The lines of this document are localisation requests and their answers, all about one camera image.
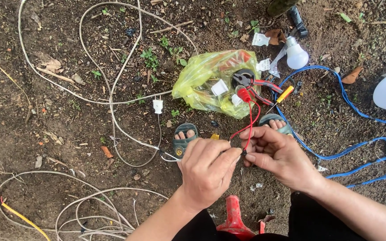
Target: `fingernail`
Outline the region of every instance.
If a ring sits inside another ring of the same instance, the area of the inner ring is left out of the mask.
[[[251,154],[247,154],[245,155],[245,158],[250,161],[250,162],[254,162],[255,161],[255,156],[254,155],[251,155]]]

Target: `green sandal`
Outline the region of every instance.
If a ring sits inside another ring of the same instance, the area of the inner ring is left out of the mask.
[[[285,121],[280,115],[278,114],[267,114],[263,116],[260,121],[259,121],[259,127],[267,124],[269,125],[270,120],[280,120],[280,121]],[[293,136],[293,131],[291,129],[291,126],[288,122],[286,122],[286,125],[280,129],[277,129],[276,131],[282,134],[290,135]]]
[[[174,153],[175,153],[174,156],[178,159],[183,158],[189,142],[196,139],[199,135],[198,135],[196,126],[192,123],[181,124],[175,130],[174,136],[177,135],[180,131],[182,131],[184,133],[185,137],[187,137],[187,131],[189,131],[189,130],[193,130],[195,135],[190,137],[190,138],[179,139],[179,140],[175,139],[175,137],[172,138],[172,145],[174,147]]]

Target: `white plastic connector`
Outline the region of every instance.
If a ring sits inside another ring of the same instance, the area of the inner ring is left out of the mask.
[[[218,81],[215,85],[211,87],[211,91],[215,96],[219,96],[222,93],[228,91],[227,85],[224,83],[222,79]]]
[[[242,103],[243,100],[239,98],[237,94],[232,95],[232,103],[234,106],[238,106],[240,103]]]
[[[163,100],[153,100],[154,113],[161,114],[163,109]]]
[[[254,38],[252,39],[252,45],[255,46],[269,46],[269,40],[271,38],[266,37],[264,34],[261,33],[255,33]]]
[[[271,69],[271,60],[265,59],[255,64],[255,69],[258,71],[266,71]]]

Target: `hand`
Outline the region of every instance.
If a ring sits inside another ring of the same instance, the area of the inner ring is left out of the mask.
[[[183,174],[178,191],[188,211],[198,213],[221,197],[228,189],[241,153],[240,148],[232,148],[224,140],[196,138],[188,144],[178,164]]]
[[[242,147],[246,145],[248,134],[249,129],[239,136]],[[246,152],[247,161],[272,172],[279,182],[293,190],[307,193],[325,180],[293,137],[270,127],[252,128]]]

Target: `yellow plastic bag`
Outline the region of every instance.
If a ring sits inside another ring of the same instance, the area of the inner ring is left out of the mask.
[[[196,55],[189,59],[179,74],[172,96],[174,99],[184,98],[194,109],[222,112],[241,119],[249,115],[249,106],[245,102],[233,105],[232,96],[235,91],[232,76],[240,69],[250,69],[255,76],[261,76],[261,72],[255,70],[256,64],[255,53],[242,49]],[[211,87],[219,80],[224,81],[228,91],[215,96]],[[254,86],[254,89],[260,93],[260,86]]]

